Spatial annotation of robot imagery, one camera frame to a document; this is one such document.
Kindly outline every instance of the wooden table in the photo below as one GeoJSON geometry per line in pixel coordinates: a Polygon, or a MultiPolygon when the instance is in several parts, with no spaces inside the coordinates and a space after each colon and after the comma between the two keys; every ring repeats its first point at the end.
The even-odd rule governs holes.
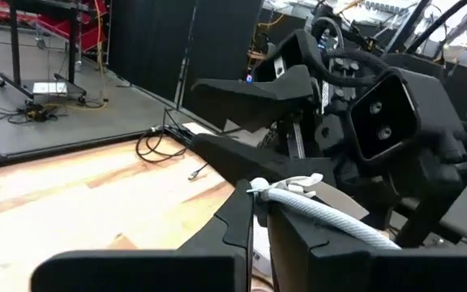
{"type": "Polygon", "coordinates": [[[149,164],[131,141],[0,168],[0,291],[28,291],[33,269],[62,251],[180,247],[234,189],[211,167],[189,182],[203,165],[190,151],[149,164]]]}

